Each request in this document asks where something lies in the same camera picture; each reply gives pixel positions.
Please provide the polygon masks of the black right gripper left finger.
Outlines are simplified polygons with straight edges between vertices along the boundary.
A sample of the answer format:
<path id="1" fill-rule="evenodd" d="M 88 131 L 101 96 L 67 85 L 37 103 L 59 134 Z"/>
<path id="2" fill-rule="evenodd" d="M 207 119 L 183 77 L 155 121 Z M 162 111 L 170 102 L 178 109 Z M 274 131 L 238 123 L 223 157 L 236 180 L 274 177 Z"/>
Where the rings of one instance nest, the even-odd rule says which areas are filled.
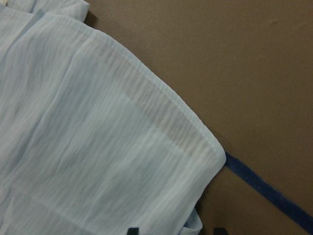
<path id="1" fill-rule="evenodd" d="M 127 230 L 127 235 L 139 235 L 138 227 L 131 227 Z"/>

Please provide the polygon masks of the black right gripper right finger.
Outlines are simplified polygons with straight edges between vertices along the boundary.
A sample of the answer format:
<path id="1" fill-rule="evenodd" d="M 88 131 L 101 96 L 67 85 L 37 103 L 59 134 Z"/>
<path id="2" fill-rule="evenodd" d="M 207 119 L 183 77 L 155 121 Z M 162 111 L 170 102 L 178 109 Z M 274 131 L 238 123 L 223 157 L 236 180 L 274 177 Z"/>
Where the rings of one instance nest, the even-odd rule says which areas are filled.
<path id="1" fill-rule="evenodd" d="M 215 227 L 213 229 L 213 235 L 228 235 L 228 232 L 225 228 Z"/>

